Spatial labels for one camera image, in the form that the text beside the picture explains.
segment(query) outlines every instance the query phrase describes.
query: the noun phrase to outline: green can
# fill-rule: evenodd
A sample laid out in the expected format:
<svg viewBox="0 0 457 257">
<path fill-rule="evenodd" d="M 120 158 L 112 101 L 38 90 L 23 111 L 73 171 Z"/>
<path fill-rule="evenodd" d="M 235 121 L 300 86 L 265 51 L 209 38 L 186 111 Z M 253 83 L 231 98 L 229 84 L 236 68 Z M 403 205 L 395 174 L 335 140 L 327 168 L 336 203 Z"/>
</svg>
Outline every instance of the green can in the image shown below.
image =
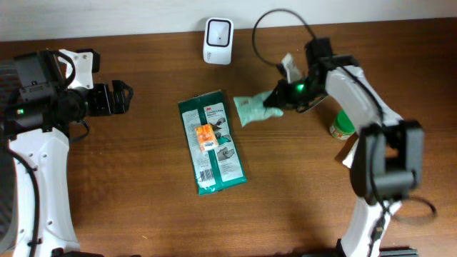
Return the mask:
<svg viewBox="0 0 457 257">
<path fill-rule="evenodd" d="M 346 140 L 356 132 L 351 120 L 344 111 L 340 111 L 330 125 L 330 134 L 337 139 Z"/>
</svg>

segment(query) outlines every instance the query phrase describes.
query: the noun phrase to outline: wooden table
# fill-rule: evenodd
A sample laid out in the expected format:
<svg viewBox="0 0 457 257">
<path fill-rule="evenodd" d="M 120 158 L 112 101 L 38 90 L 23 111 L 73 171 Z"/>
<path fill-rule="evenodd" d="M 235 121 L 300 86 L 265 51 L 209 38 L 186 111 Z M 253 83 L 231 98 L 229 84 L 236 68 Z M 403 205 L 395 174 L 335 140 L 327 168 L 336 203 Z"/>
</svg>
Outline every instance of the wooden table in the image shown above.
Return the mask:
<svg viewBox="0 0 457 257">
<path fill-rule="evenodd" d="M 422 256 L 457 252 L 457 19 L 313 26 L 334 51 L 353 54 L 383 100 L 426 132 L 423 183 L 435 203 L 426 226 L 393 222 L 382 246 Z M 241 128 L 232 98 L 272 89 L 280 79 L 235 31 L 233 60 L 202 60 L 203 32 L 0 43 L 1 58 L 42 49 L 93 48 L 95 82 L 121 79 L 135 90 L 126 115 L 89 118 L 91 135 L 71 145 L 71 216 L 81 250 L 105 256 L 270 256 L 334 247 L 356 196 L 335 161 L 344 142 L 328 126 L 340 107 L 326 99 L 306 114 L 287 112 Z M 306 69 L 303 27 L 261 29 L 272 61 L 287 52 Z M 178 101 L 222 89 L 248 183 L 198 197 Z M 405 207 L 403 215 L 426 211 Z"/>
</svg>

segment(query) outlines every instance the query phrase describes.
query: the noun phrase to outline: green package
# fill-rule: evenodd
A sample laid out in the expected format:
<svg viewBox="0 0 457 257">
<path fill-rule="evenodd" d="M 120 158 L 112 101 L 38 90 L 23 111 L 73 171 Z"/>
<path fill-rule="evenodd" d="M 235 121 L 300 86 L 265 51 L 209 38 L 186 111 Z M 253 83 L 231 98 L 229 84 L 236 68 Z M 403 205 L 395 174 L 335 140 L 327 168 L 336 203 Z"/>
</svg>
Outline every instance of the green package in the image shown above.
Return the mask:
<svg viewBox="0 0 457 257">
<path fill-rule="evenodd" d="M 215 91 L 178 103 L 186 132 L 199 196 L 247 182 L 235 142 L 222 91 Z M 195 128 L 211 124 L 219 147 L 201 152 Z"/>
</svg>

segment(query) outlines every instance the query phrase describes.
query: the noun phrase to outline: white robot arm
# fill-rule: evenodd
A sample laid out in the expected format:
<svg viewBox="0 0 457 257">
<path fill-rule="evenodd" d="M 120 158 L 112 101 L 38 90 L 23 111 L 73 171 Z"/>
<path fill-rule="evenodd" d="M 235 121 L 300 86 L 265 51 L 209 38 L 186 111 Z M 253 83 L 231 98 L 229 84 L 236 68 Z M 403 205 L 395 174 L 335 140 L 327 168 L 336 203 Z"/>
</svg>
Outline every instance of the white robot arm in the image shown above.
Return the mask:
<svg viewBox="0 0 457 257">
<path fill-rule="evenodd" d="M 292 83 L 281 79 L 263 104 L 301 113 L 332 96 L 341 105 L 359 135 L 351 167 L 358 199 L 349 229 L 338 240 L 338 255 L 378 256 L 391 217 L 421 181 L 423 131 L 381 100 L 352 56 L 333 55 L 329 39 L 308 43 L 306 58 L 308 77 Z M 278 69 L 288 77 L 287 66 Z M 386 145 L 398 156 L 386 158 Z"/>
<path fill-rule="evenodd" d="M 66 64 L 65 77 L 57 59 Z M 66 182 L 69 144 L 89 133 L 84 117 L 127 112 L 133 89 L 122 81 L 113 81 L 113 92 L 108 84 L 94 84 L 100 56 L 91 49 L 42 51 L 14 62 L 23 88 L 13 92 L 4 113 L 6 150 L 16 170 L 14 256 L 99 256 L 79 253 Z M 69 139 L 71 122 L 85 125 L 87 133 Z"/>
</svg>

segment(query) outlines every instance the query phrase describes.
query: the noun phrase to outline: light green cloth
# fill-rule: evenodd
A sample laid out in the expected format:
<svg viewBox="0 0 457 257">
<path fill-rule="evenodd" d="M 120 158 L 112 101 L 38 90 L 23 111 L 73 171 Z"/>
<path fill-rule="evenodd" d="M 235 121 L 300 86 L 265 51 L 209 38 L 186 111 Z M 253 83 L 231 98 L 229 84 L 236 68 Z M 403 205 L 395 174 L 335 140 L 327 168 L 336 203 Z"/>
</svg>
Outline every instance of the light green cloth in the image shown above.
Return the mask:
<svg viewBox="0 0 457 257">
<path fill-rule="evenodd" d="M 270 117 L 281 117 L 284 112 L 279 108 L 265 108 L 263 101 L 271 95 L 272 91 L 263 92 L 253 97 L 234 97 L 236 110 L 240 117 L 241 126 L 251 121 L 263 121 Z"/>
</svg>

